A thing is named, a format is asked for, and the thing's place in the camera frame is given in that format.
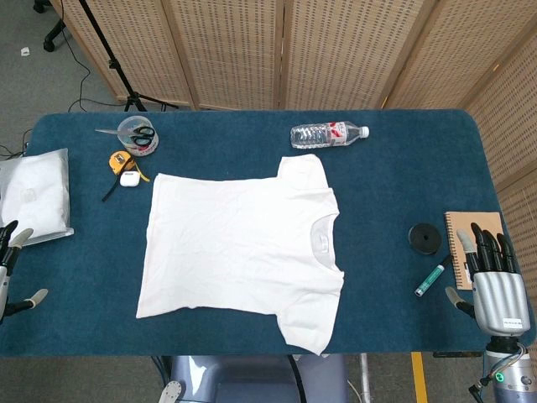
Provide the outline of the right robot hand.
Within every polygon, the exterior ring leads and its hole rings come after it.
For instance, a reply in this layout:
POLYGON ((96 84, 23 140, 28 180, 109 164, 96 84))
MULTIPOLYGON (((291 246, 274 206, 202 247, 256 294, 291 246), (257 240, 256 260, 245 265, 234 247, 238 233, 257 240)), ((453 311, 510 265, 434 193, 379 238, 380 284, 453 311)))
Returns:
POLYGON ((471 224, 474 240, 456 231, 467 259, 473 302, 463 300, 455 289, 446 288, 450 303, 473 318, 492 337, 519 337, 530 329, 529 308, 521 274, 516 270, 511 243, 501 233, 492 234, 471 224))

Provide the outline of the black office chair base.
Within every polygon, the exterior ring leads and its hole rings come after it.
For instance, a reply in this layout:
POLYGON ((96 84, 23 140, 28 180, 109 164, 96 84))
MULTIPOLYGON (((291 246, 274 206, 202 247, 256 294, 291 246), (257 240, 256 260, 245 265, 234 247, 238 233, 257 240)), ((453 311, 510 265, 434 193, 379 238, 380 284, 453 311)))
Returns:
MULTIPOLYGON (((34 0, 33 9, 36 13, 43 13, 46 7, 51 7, 50 0, 34 0)), ((55 50, 55 38, 62 33, 65 28, 65 23, 60 18, 55 26, 45 35, 43 42, 43 49, 46 52, 53 52, 55 50)))

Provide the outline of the black round disc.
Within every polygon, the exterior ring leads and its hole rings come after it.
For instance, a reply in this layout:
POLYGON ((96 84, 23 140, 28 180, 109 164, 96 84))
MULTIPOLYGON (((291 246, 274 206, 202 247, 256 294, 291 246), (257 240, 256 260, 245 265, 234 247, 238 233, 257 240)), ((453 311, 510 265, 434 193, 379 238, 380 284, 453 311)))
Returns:
POLYGON ((442 238, 438 229, 430 223, 417 223, 408 234, 410 246, 424 255, 435 254, 441 246, 442 238))

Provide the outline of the metal table leg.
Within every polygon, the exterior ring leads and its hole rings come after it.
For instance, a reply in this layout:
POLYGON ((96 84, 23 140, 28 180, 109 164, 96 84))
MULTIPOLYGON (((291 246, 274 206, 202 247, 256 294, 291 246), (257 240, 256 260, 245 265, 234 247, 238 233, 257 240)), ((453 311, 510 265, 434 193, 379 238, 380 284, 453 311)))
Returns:
POLYGON ((368 355, 366 353, 360 354, 360 370, 361 370, 361 388, 362 388, 362 403, 371 403, 371 390, 369 381, 368 370, 368 355))

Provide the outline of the yellow tape measure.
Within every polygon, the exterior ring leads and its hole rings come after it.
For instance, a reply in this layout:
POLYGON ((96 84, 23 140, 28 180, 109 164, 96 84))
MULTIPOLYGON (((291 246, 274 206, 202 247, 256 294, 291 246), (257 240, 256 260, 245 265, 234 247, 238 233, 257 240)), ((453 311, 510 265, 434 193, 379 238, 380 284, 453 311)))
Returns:
POLYGON ((137 161, 127 151, 117 151, 113 153, 109 158, 108 165, 111 168, 112 173, 115 175, 115 181, 110 190, 102 198, 102 202, 106 202, 112 193, 120 186, 119 176, 124 171, 137 170, 141 175, 140 182, 150 182, 150 179, 140 170, 137 161))

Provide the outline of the black tripod stand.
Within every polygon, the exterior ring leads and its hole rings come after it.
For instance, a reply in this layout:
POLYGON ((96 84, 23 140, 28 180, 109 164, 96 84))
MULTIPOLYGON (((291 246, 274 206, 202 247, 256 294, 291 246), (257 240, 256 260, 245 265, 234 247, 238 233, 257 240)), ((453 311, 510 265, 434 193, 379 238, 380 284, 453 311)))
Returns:
POLYGON ((140 112, 147 112, 147 108, 142 103, 142 100, 150 101, 157 103, 161 106, 161 111, 166 112, 168 108, 178 109, 179 107, 177 105, 174 105, 169 102, 165 102, 162 100, 159 100, 157 98, 149 97, 144 94, 140 94, 132 88, 130 82, 128 81, 128 78, 126 77, 122 66, 117 59, 117 57, 114 55, 111 46, 109 45, 104 33, 102 32, 102 29, 100 28, 98 22, 96 21, 96 18, 91 11, 88 3, 86 0, 78 0, 78 3, 81 5, 82 10, 84 11, 84 14, 88 18, 91 26, 93 27, 98 39, 100 40, 104 50, 107 53, 108 56, 108 68, 112 71, 116 71, 117 75, 119 76, 123 86, 127 90, 127 98, 126 98, 126 104, 124 107, 124 111, 128 112, 131 107, 136 107, 136 109, 140 112))

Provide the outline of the green marker pen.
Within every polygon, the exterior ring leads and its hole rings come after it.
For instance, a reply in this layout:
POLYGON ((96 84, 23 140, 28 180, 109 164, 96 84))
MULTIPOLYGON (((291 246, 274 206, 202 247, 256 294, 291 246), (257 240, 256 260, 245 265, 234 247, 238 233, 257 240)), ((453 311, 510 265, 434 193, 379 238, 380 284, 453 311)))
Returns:
POLYGON ((426 291, 431 288, 431 286, 436 282, 440 275, 445 271, 446 266, 451 263, 451 260, 451 255, 447 255, 419 284, 419 286, 414 290, 414 294, 418 297, 422 297, 426 293, 426 291))

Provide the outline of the dark teal carpeted table surface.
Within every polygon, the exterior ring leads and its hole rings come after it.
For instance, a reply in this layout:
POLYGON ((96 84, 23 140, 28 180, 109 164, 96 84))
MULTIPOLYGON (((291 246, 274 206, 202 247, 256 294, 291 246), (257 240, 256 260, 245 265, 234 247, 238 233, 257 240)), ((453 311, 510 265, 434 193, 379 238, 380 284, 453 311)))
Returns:
MULTIPOLYGON (((272 316, 197 308, 137 319, 152 188, 113 191, 108 134, 123 113, 60 113, 34 126, 28 152, 67 149, 72 236, 24 248, 9 288, 14 301, 45 288, 33 310, 0 324, 0 357, 291 353, 272 316)), ((144 173, 207 180, 276 174, 302 123, 350 121, 367 139, 318 156, 340 215, 343 270, 330 353, 478 351, 488 336, 446 298, 443 274, 422 297, 414 288, 448 248, 424 256, 408 241, 419 222, 438 228, 447 211, 500 206, 477 125, 444 110, 151 113, 160 137, 144 173)))

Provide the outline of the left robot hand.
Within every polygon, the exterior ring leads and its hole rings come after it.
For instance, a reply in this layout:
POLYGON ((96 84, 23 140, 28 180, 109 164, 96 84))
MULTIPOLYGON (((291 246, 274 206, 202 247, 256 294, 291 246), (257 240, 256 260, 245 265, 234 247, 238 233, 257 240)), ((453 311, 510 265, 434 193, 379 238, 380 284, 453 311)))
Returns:
POLYGON ((26 228, 13 237, 13 232, 17 229, 17 226, 18 220, 13 220, 5 227, 0 228, 0 325, 5 317, 34 309, 49 293, 47 289, 40 289, 33 296, 23 301, 8 302, 8 291, 14 266, 17 263, 23 245, 34 232, 32 228, 26 228))

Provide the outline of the wicker folding screen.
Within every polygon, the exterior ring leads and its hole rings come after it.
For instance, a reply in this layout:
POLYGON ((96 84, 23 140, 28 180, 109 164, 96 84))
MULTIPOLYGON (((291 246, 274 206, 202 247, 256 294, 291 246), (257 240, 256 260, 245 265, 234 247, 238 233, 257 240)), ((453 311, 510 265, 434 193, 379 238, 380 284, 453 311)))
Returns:
MULTIPOLYGON (((78 0, 50 0, 128 93, 78 0)), ((460 108, 498 193, 534 168, 537 0, 87 0, 133 88, 192 109, 460 108)))

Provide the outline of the clear plastic jar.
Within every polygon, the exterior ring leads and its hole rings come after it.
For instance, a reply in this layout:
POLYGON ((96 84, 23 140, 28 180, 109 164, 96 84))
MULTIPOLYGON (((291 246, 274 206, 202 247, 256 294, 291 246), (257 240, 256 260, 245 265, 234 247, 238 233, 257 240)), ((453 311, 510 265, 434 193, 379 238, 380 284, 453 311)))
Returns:
MULTIPOLYGON (((149 127, 152 127, 155 130, 153 124, 144 116, 131 116, 129 118, 124 119, 117 126, 117 130, 137 128, 137 127, 140 127, 140 126, 149 126, 149 127)), ((152 143, 147 145, 147 146, 137 146, 135 144, 129 144, 125 140, 123 140, 123 141, 121 139, 119 139, 119 140, 123 144, 123 146, 127 150, 127 152, 129 152, 130 154, 132 154, 134 156, 138 156, 138 157, 145 156, 145 155, 148 155, 148 154, 152 154, 156 150, 156 148, 157 148, 157 146, 159 144, 159 136, 157 135, 157 133, 155 134, 155 137, 154 137, 154 140, 152 141, 152 143)))

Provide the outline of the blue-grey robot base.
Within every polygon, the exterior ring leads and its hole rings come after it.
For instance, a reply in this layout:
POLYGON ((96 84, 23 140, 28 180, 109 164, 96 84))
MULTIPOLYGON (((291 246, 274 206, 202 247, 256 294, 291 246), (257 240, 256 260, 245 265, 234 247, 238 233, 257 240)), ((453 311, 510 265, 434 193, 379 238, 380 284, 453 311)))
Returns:
POLYGON ((164 382, 159 403, 348 403, 340 354, 175 356, 164 382))

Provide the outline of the clear plastic water bottle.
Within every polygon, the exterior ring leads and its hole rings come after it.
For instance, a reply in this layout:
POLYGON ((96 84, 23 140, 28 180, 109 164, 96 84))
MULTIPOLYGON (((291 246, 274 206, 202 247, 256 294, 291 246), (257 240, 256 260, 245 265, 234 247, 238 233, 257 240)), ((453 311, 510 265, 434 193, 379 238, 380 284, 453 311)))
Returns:
POLYGON ((290 143, 295 149, 348 146, 369 134, 369 127, 358 127, 351 122, 304 124, 290 130, 290 143))

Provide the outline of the black handled scissors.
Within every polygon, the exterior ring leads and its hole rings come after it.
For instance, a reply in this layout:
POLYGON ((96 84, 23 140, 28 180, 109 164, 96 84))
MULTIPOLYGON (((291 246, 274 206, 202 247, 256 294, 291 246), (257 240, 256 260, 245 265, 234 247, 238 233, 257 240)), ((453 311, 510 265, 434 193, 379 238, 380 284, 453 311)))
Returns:
POLYGON ((122 141, 125 140, 129 144, 135 144, 137 146, 147 146, 151 144, 156 134, 155 130, 149 126, 121 130, 96 129, 96 132, 116 135, 122 141))

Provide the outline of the white t-shirt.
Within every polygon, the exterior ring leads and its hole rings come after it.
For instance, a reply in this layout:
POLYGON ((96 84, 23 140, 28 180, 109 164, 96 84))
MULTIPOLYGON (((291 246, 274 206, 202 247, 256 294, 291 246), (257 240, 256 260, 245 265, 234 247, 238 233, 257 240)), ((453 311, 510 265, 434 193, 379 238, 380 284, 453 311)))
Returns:
POLYGON ((182 308, 273 315, 288 345, 325 351, 344 274, 339 214, 321 160, 284 157, 277 175, 206 181, 159 174, 137 318, 182 308))

